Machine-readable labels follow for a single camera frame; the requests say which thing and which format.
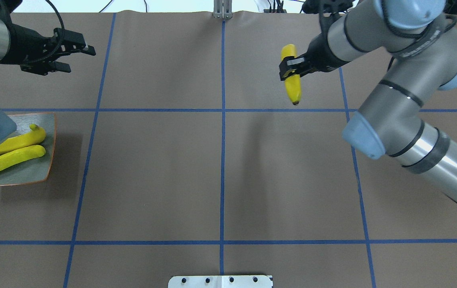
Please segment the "white bracket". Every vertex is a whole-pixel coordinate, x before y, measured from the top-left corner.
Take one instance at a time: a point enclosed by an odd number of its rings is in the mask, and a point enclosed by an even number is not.
[[[214,0],[214,18],[228,20],[232,18],[232,0]]]
[[[176,276],[168,288],[273,288],[273,276]]]

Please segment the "plate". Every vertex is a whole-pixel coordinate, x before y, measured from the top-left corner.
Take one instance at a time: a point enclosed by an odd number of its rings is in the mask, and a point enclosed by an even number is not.
[[[27,160],[0,171],[0,186],[12,186],[43,182],[49,177],[54,146],[56,143],[56,116],[53,112],[16,114],[9,117],[17,124],[17,130],[10,137],[31,131],[29,124],[35,123],[45,129],[45,139],[40,145],[45,148],[45,155]]]

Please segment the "white metal plate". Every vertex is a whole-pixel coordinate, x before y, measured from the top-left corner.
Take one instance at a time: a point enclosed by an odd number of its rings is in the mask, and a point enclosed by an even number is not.
[[[273,288],[273,276],[175,276],[168,288]]]

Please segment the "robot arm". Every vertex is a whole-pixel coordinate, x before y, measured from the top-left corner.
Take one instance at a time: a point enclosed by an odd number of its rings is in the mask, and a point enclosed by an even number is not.
[[[10,13],[22,0],[0,0],[0,64],[20,65],[22,71],[38,75],[49,72],[70,72],[70,66],[57,62],[61,56],[72,53],[95,55],[95,48],[88,46],[82,34],[64,29],[63,21],[55,10],[61,28],[46,38],[36,31],[13,24]],[[0,109],[0,143],[16,130],[16,124]]]
[[[326,12],[324,2],[319,11]],[[366,0],[341,18],[330,16],[338,19],[328,29],[320,14],[322,33],[305,54],[283,60],[280,76],[329,72],[385,47],[397,64],[349,121],[343,138],[372,159],[395,158],[457,202],[457,143],[418,117],[437,89],[457,87],[457,29],[441,14],[444,5],[444,0]]]

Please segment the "banana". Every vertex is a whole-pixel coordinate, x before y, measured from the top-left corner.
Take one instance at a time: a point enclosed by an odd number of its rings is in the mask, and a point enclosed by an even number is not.
[[[287,44],[282,48],[282,60],[285,57],[294,56],[297,57],[296,46],[294,44]],[[300,75],[293,75],[288,77],[285,80],[285,91],[287,91],[287,96],[293,103],[293,105],[298,105],[301,99],[301,81]]]
[[[0,171],[29,159],[42,157],[43,155],[45,155],[45,148],[40,145],[32,145],[5,153],[0,155]]]
[[[29,131],[23,135],[11,137],[6,139],[0,144],[0,154],[4,154],[19,148],[41,143],[45,139],[44,128],[36,125],[29,124]]]

